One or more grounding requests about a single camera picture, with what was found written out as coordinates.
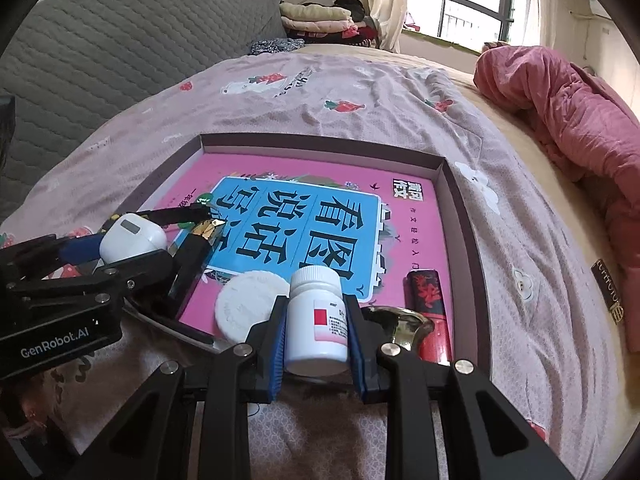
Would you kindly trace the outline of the round white jar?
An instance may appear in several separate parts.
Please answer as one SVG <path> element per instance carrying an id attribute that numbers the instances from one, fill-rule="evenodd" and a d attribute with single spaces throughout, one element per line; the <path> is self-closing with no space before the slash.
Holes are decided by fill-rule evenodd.
<path id="1" fill-rule="evenodd" d="M 219 292 L 215 322 L 224 339 L 232 344 L 246 341 L 250 329 L 268 321 L 277 296 L 288 296 L 290 285 L 268 271 L 235 275 Z"/>

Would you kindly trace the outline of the white earbuds case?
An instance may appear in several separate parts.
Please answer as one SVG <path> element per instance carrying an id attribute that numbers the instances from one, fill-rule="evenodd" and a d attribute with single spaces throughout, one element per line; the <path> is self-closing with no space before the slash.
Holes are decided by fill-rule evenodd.
<path id="1" fill-rule="evenodd" d="M 124 214 L 104 234 L 99 252 L 102 261 L 111 264 L 166 248 L 161 226 L 138 214 Z"/>

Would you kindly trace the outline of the white medicine bottle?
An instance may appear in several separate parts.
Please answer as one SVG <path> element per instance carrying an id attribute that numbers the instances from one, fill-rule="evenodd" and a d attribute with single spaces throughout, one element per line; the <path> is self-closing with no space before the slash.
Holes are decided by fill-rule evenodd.
<path id="1" fill-rule="evenodd" d="M 348 327 L 340 276 L 326 266 L 304 266 L 291 276 L 286 308 L 285 369 L 320 378 L 348 369 Z"/>

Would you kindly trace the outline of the red lipstick box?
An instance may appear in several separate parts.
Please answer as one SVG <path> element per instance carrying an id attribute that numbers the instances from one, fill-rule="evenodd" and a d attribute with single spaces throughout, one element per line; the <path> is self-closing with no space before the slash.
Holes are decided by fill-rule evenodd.
<path id="1" fill-rule="evenodd" d="M 407 281 L 409 309 L 422 314 L 430 326 L 418 344 L 419 356 L 424 361 L 449 365 L 451 344 L 439 274 L 433 269 L 412 270 Z"/>

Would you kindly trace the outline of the pink Chinese workbook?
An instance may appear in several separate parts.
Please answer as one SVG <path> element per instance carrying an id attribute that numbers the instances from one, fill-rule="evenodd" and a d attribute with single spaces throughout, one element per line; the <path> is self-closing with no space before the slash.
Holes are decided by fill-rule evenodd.
<path id="1" fill-rule="evenodd" d="M 146 322 L 209 352 L 224 350 L 215 322 L 224 283 L 248 271 L 289 278 L 322 264 L 340 274 L 363 307 L 409 307 L 407 275 L 439 274 L 448 326 L 454 322 L 449 230 L 458 213 L 451 179 L 439 158 L 425 166 L 385 160 L 309 158 L 197 150 L 171 158 L 132 194 L 128 209 L 209 206 L 224 219 L 216 252 L 188 305 L 176 318 Z"/>

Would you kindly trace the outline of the purple cardboard box tray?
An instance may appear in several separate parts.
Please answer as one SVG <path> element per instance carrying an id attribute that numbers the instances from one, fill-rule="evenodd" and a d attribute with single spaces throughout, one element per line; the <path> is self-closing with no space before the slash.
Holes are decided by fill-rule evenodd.
<path id="1" fill-rule="evenodd" d="M 431 154 L 393 148 L 382 144 L 273 133 L 202 134 L 188 142 L 168 159 L 185 160 L 197 150 L 225 153 L 238 152 L 242 154 L 266 152 L 303 158 L 309 158 L 316 153 L 324 153 L 332 155 L 339 160 L 345 160 L 349 157 L 361 157 L 385 160 L 386 162 L 403 162 L 404 164 L 416 166 L 425 166 L 432 158 L 441 159 L 450 172 L 451 203 L 454 204 L 458 213 L 456 226 L 449 230 L 452 253 L 454 254 L 449 268 L 451 290 L 454 295 L 454 322 L 451 326 L 448 326 L 451 356 L 458 359 L 471 360 L 481 370 L 489 370 L 491 350 L 488 305 L 485 279 L 482 264 L 480 263 L 480 252 L 477 248 L 471 220 L 466 212 L 460 188 L 450 165 L 445 159 Z M 134 192 L 131 192 L 126 200 L 120 204 L 120 212 L 137 211 L 128 209 L 126 206 L 128 198 Z"/>

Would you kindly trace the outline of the strawberry print bed sheet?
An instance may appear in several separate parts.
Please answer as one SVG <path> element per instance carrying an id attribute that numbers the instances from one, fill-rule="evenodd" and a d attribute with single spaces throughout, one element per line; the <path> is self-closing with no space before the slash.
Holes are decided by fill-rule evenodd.
<path id="1" fill-rule="evenodd" d="M 578 479 L 620 456 L 620 341 L 576 237 L 506 137 L 440 70 L 352 56 L 244 56 L 118 114 L 2 222 L 11 243 L 96 230 L 200 133 L 292 133 L 442 156 L 480 248 L 490 377 Z"/>

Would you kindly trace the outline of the grey quilted headboard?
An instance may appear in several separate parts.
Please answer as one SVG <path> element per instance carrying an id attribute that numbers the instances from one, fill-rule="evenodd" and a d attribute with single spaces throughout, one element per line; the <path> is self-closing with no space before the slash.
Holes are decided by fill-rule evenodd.
<path id="1" fill-rule="evenodd" d="M 210 66 L 280 38 L 281 0 L 44 0 L 1 57 L 15 100 L 1 214 L 104 122 Z"/>

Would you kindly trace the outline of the pink quilted duvet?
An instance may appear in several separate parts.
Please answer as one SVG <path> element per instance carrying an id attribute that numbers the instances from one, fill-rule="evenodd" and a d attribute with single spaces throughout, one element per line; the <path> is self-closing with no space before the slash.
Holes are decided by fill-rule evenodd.
<path id="1" fill-rule="evenodd" d="M 627 348 L 639 350 L 639 122 L 602 79 L 545 47 L 505 44 L 477 59 L 474 84 L 518 115 L 540 148 L 602 211 L 622 271 Z"/>

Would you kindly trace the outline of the stack of folded blankets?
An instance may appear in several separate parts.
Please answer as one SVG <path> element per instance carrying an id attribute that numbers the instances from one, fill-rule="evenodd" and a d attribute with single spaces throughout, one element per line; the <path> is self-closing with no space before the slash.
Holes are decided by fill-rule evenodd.
<path id="1" fill-rule="evenodd" d="M 378 26 L 360 0 L 320 3 L 280 3 L 286 36 L 304 44 L 348 44 L 377 48 Z"/>

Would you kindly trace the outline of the window with dark frame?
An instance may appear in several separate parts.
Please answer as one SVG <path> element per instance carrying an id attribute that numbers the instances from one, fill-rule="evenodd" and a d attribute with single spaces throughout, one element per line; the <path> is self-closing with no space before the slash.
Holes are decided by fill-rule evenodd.
<path id="1" fill-rule="evenodd" d="M 475 52 L 504 41 L 512 24 L 512 0 L 407 0 L 404 27 Z"/>

